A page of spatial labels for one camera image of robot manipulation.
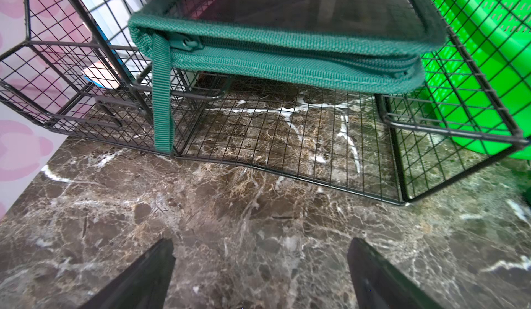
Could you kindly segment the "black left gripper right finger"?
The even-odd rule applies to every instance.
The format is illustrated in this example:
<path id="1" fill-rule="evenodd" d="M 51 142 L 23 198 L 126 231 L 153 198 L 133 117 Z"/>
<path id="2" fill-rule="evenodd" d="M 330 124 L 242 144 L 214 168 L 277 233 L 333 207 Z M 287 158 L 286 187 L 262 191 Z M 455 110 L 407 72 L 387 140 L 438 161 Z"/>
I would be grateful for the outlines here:
<path id="1" fill-rule="evenodd" d="M 362 238 L 352 239 L 347 261 L 360 308 L 441 307 Z"/>

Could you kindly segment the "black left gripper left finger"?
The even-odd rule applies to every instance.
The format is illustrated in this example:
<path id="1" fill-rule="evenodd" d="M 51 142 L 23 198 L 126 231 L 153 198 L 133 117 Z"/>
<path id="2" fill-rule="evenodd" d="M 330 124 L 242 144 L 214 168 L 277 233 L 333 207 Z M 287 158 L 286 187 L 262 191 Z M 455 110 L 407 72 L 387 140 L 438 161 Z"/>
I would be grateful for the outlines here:
<path id="1" fill-rule="evenodd" d="M 162 238 L 81 308 L 163 308 L 176 258 Z"/>

